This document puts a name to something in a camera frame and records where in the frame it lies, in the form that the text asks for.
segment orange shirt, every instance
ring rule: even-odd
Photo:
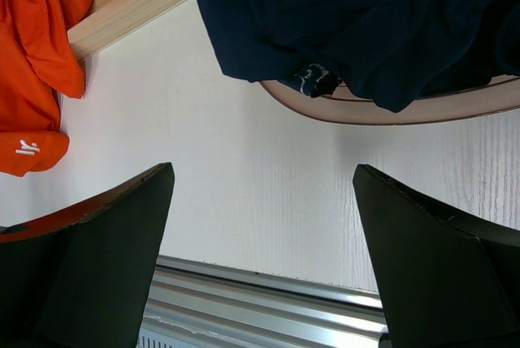
[[[92,1],[0,0],[0,172],[43,171],[67,152],[55,91],[85,92],[67,29]]]

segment clothing tag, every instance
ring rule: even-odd
[[[317,63],[302,67],[289,78],[279,80],[279,82],[310,98],[333,94],[341,84],[339,78]]]

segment hanging clothes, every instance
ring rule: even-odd
[[[482,69],[465,55],[500,0],[197,1],[223,73],[243,80],[292,81],[299,89],[301,71],[318,64],[358,97],[398,112],[465,76],[465,85],[478,85],[493,72],[520,74],[517,2],[491,24],[489,58],[498,69],[486,65],[476,78]],[[303,90],[313,96],[320,88]]]
[[[0,0],[0,172],[43,171],[67,152],[56,92],[85,92],[67,30],[92,1]]]

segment wooden shelf edge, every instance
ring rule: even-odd
[[[78,59],[117,42],[186,0],[109,0],[68,30]]]

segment white wood-grain panel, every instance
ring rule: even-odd
[[[519,124],[520,111],[392,128],[309,120],[220,74],[191,0],[89,60],[86,97],[63,103],[69,153],[52,171],[0,177],[0,224],[168,160],[177,182],[164,254],[375,289],[356,165],[520,228]]]

